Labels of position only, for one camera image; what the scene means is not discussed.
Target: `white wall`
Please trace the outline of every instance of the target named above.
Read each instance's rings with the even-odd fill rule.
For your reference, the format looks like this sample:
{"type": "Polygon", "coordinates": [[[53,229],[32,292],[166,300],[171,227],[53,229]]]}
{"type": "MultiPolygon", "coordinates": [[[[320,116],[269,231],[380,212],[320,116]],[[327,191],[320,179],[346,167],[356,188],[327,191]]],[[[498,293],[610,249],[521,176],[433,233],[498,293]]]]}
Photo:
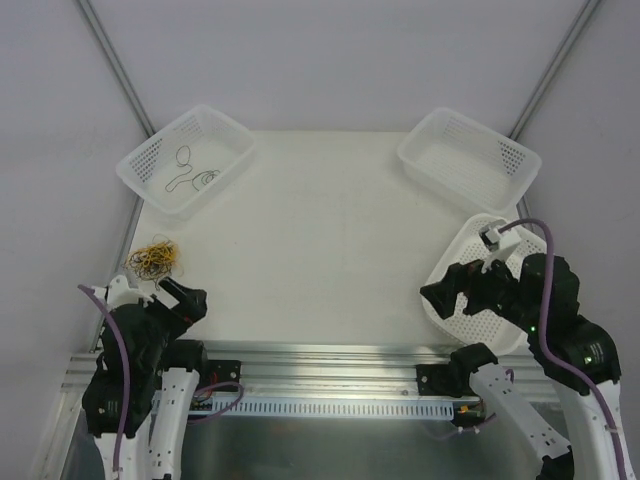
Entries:
{"type": "Polygon", "coordinates": [[[585,316],[614,337],[640,469],[640,2],[608,0],[521,142],[543,166],[528,194],[581,278],[585,316]]]}
{"type": "Polygon", "coordinates": [[[510,131],[583,0],[95,0],[152,122],[408,131],[449,106],[510,131]]]}
{"type": "Polygon", "coordinates": [[[71,0],[0,15],[0,465],[27,478],[109,274],[133,195],[114,165],[144,137],[71,0]]]}

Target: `white plastic basket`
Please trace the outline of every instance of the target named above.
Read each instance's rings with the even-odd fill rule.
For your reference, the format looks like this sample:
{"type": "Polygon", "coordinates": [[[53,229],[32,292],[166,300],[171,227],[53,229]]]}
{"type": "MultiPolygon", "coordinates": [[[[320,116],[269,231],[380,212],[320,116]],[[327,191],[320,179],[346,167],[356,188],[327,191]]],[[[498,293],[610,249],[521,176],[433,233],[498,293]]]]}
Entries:
{"type": "Polygon", "coordinates": [[[542,161],[528,148],[447,108],[398,146],[407,175],[470,213],[507,215],[542,161]]]}
{"type": "Polygon", "coordinates": [[[145,202],[187,219],[235,180],[254,154],[249,130],[198,105],[121,160],[116,173],[145,202]]]}
{"type": "MultiPolygon", "coordinates": [[[[453,239],[425,285],[442,280],[447,268],[452,263],[464,264],[486,258],[489,255],[489,250],[480,239],[479,232],[482,227],[496,220],[499,220],[499,217],[487,214],[471,217],[453,239]]],[[[509,257],[507,266],[514,277],[520,278],[520,269],[524,258],[532,253],[546,252],[547,245],[544,240],[529,230],[521,227],[516,227],[516,230],[522,238],[522,242],[509,257]]],[[[470,345],[483,342],[495,355],[507,355],[526,340],[526,333],[489,310],[484,310],[473,317],[463,314],[462,311],[467,306],[467,299],[462,293],[458,295],[455,313],[446,320],[440,318],[424,297],[421,298],[427,317],[452,340],[459,343],[470,345]]]]}

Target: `empty white basket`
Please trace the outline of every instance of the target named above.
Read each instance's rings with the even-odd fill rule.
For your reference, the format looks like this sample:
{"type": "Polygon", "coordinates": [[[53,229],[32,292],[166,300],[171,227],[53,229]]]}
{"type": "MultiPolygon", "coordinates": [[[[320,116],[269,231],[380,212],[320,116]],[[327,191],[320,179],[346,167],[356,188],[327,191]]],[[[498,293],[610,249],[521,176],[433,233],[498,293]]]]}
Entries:
{"type": "MultiPolygon", "coordinates": [[[[486,258],[489,255],[489,250],[480,239],[479,232],[482,227],[496,220],[499,220],[499,217],[487,214],[471,217],[453,239],[425,285],[442,280],[447,273],[447,268],[452,263],[465,264],[486,258]]],[[[515,228],[522,238],[522,242],[509,257],[507,267],[514,277],[520,278],[520,269],[524,258],[532,253],[546,252],[547,244],[529,230],[522,227],[515,228]]],[[[473,317],[462,313],[467,306],[467,298],[462,293],[458,295],[455,313],[447,319],[442,319],[431,304],[424,297],[421,298],[427,317],[456,342],[465,345],[483,342],[495,355],[507,355],[526,340],[525,332],[490,310],[484,310],[473,317]]]]}
{"type": "Polygon", "coordinates": [[[470,213],[507,215],[542,161],[528,148],[447,108],[422,120],[398,147],[407,175],[470,213]]]}

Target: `white perforated tray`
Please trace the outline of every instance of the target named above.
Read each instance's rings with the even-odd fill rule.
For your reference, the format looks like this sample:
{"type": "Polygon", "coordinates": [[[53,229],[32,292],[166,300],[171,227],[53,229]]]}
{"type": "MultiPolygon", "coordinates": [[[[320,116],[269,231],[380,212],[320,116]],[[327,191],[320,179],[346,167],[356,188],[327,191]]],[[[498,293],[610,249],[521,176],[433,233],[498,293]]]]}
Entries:
{"type": "MultiPolygon", "coordinates": [[[[442,256],[435,269],[429,276],[426,285],[442,280],[447,268],[452,263],[468,263],[487,257],[489,250],[480,239],[479,232],[488,223],[499,220],[487,214],[471,217],[464,224],[458,235],[442,256]]],[[[507,266],[516,278],[520,278],[522,261],[527,255],[546,251],[546,243],[529,230],[516,227],[522,238],[520,246],[507,261],[507,266]]],[[[464,294],[458,295],[456,311],[451,318],[443,320],[433,309],[431,304],[422,297],[422,305],[427,317],[453,340],[462,344],[485,343],[495,355],[507,355],[513,352],[526,340],[526,334],[506,320],[501,319],[489,310],[480,312],[473,317],[462,313],[467,305],[464,294]]]]}

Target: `black wire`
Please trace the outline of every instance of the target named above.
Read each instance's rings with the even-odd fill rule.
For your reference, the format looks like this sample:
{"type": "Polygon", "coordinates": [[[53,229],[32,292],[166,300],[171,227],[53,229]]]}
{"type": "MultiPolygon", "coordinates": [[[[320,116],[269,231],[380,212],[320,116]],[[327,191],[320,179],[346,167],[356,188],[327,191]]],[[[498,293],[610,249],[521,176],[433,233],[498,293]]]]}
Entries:
{"type": "Polygon", "coordinates": [[[205,170],[204,172],[200,172],[198,173],[195,177],[193,177],[191,180],[189,180],[188,178],[185,180],[180,180],[179,182],[177,182],[175,185],[173,185],[173,188],[169,188],[170,185],[173,184],[173,182],[175,182],[177,179],[184,177],[185,175],[189,175],[191,172],[193,172],[193,166],[189,164],[189,162],[191,161],[191,148],[189,148],[188,145],[183,145],[180,148],[178,148],[178,150],[176,150],[176,163],[178,164],[178,168],[182,168],[182,167],[189,167],[189,171],[185,172],[185,173],[181,173],[180,175],[174,177],[169,183],[167,183],[164,187],[164,189],[171,193],[173,192],[178,185],[180,185],[181,183],[186,183],[186,182],[191,182],[191,186],[197,191],[199,192],[200,189],[196,186],[196,180],[200,180],[200,183],[202,184],[202,186],[206,186],[209,183],[211,183],[211,181],[213,181],[214,178],[216,178],[218,175],[220,175],[220,170],[205,170]],[[186,148],[187,149],[187,161],[184,163],[180,162],[180,159],[178,158],[178,154],[180,153],[180,151],[186,148]]]}

